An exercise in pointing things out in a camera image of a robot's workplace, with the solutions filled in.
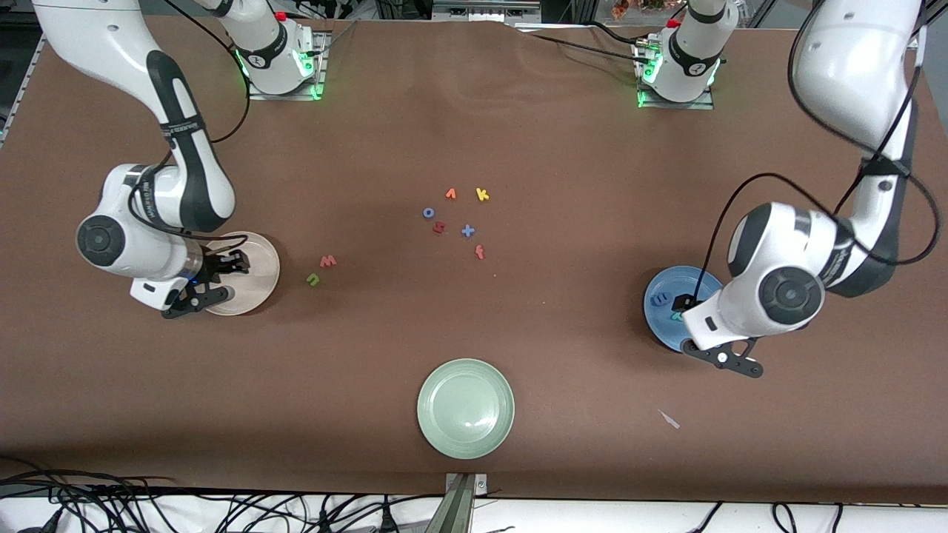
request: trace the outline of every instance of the green plate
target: green plate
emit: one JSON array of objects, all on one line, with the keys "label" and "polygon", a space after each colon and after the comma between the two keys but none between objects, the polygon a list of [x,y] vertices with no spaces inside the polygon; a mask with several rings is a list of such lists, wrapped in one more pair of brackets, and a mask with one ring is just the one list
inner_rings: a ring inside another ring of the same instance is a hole
[{"label": "green plate", "polygon": [[418,394],[418,425],[428,442],[455,459],[484,457],[514,425],[514,393],[500,371],[478,359],[454,359],[428,376]]}]

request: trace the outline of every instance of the brown table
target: brown table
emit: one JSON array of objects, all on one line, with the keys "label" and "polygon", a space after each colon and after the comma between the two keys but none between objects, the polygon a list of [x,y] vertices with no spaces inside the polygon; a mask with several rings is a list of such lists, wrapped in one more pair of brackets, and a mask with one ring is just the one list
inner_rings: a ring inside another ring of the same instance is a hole
[{"label": "brown table", "polygon": [[[243,106],[230,59],[183,19],[149,26],[226,132]],[[649,279],[701,262],[748,175],[831,205],[854,176],[858,152],[791,100],[792,37],[736,32],[717,109],[681,112],[637,108],[628,62],[498,24],[362,24],[333,48],[322,101],[255,101],[217,146],[238,198],[223,230],[275,243],[276,292],[247,316],[178,321],[73,244],[113,166],[161,158],[154,119],[48,48],[0,151],[0,451],[205,487],[434,492],[466,470],[505,496],[945,502],[948,245],[760,342],[761,379],[669,352],[643,319]],[[917,96],[915,168],[945,199],[948,144],[925,83]],[[726,234],[769,200],[806,206],[760,182]],[[903,255],[930,229],[909,194]],[[497,366],[517,400],[506,442],[467,462],[415,419],[425,377],[461,357]]]}]

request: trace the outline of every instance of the white floor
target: white floor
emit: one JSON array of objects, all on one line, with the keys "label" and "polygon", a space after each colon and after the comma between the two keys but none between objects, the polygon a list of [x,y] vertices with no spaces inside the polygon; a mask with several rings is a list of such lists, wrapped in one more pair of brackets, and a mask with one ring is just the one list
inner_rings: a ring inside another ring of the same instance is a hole
[{"label": "white floor", "polygon": [[[273,497],[274,505],[283,497]],[[344,498],[334,497],[332,502]],[[310,517],[319,514],[321,496],[306,497]],[[356,510],[370,502],[381,501],[381,497],[368,496],[347,508]],[[210,533],[215,530],[228,512],[227,502],[208,502],[192,496],[164,496],[158,499],[161,509],[180,533]],[[434,514],[438,499],[430,498],[405,502],[392,507],[392,515],[399,524],[416,524]],[[302,516],[302,503],[296,501],[288,509]],[[471,533],[490,533],[504,530],[511,533],[688,533],[697,528],[713,504],[667,503],[667,502],[585,502],[549,500],[479,500],[475,505]],[[45,498],[12,498],[0,501],[0,533],[16,533],[30,527],[40,527],[52,515],[57,505]],[[142,504],[150,529],[154,533],[169,532],[170,528],[155,514],[150,505]],[[836,507],[833,505],[791,505],[799,533],[830,533]],[[228,531],[243,531],[245,526],[260,515],[261,511],[248,511]],[[96,524],[104,525],[101,515],[90,511],[86,514]],[[789,521],[782,514],[786,527]],[[371,526],[378,526],[381,513],[367,517],[354,524],[346,533],[366,533]],[[335,525],[338,531],[342,524]],[[257,533],[284,533],[302,530],[301,523],[287,527],[284,520],[270,520],[254,526]],[[420,529],[401,528],[401,533]],[[79,521],[63,516],[59,533],[79,533]],[[704,533],[781,533],[771,517],[768,504],[724,504]],[[948,532],[948,509],[912,508],[898,506],[847,505],[838,533],[945,533]]]}]

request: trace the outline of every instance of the blue plate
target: blue plate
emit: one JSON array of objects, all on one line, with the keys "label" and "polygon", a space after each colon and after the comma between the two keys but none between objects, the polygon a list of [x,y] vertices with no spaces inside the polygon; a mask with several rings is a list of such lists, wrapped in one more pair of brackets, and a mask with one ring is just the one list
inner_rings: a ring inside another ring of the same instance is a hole
[{"label": "blue plate", "polygon": [[[679,313],[671,310],[675,297],[680,294],[694,294],[700,268],[693,266],[671,266],[662,270],[648,284],[645,297],[646,322],[652,333],[665,346],[682,351],[682,341],[688,339],[687,328]],[[711,272],[704,272],[702,288],[698,291],[699,300],[707,300],[720,289],[718,278]]]}]

